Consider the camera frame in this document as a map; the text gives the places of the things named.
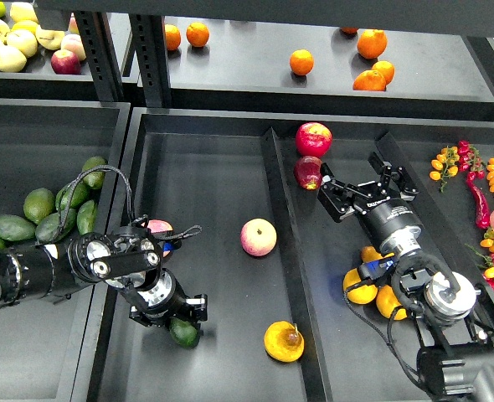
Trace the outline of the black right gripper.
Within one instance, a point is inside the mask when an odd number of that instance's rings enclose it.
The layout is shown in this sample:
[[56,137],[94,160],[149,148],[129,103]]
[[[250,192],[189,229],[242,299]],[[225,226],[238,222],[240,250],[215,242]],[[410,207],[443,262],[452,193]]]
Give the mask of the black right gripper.
[[419,193],[413,179],[405,167],[394,167],[376,152],[370,153],[368,162],[379,175],[379,180],[359,185],[337,180],[323,162],[318,200],[336,223],[356,214],[381,255],[417,253],[421,249],[418,238],[423,225],[409,206]]

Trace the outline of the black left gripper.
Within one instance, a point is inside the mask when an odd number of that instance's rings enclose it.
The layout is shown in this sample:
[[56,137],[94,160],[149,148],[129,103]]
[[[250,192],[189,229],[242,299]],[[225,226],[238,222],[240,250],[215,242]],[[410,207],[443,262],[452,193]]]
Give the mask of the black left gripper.
[[177,317],[195,323],[208,320],[208,296],[187,297],[176,277],[163,270],[149,290],[133,286],[121,289],[121,295],[131,306],[129,318],[144,327],[168,327]]

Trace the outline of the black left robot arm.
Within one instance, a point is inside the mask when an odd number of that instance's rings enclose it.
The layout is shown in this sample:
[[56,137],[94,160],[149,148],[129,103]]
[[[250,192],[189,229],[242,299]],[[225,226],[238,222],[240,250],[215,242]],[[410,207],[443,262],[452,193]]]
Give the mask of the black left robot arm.
[[208,318],[207,296],[187,296],[162,261],[165,248],[178,249],[201,226],[153,233],[147,216],[135,215],[131,187],[125,190],[129,221],[111,234],[60,238],[69,215],[62,209],[51,240],[0,249],[0,309],[42,298],[60,302],[104,282],[126,299],[130,318],[143,326],[167,326],[176,317],[199,328]]

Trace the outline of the yellow pear under arm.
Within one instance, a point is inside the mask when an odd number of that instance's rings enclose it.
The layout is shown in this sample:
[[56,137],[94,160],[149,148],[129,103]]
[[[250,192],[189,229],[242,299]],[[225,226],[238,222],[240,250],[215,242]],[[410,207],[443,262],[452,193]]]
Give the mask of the yellow pear under arm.
[[384,285],[379,288],[375,303],[379,313],[387,319],[391,318],[396,307],[398,308],[398,311],[394,315],[395,321],[400,321],[407,317],[406,310],[403,308],[399,299],[395,296],[390,285]]

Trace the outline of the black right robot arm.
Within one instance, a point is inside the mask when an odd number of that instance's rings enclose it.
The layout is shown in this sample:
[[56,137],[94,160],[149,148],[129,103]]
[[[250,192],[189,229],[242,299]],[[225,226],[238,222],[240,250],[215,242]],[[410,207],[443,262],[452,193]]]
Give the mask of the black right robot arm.
[[[335,178],[326,163],[317,198],[339,223],[357,217],[381,259],[358,267],[362,286],[388,285],[397,301],[382,337],[408,379],[432,399],[494,401],[494,328],[477,318],[483,291],[454,272],[418,242],[423,225],[409,202],[418,191],[404,167],[393,167],[377,153],[368,161],[378,180],[352,185]],[[412,369],[395,346],[391,331],[398,312],[406,312],[419,340]]]

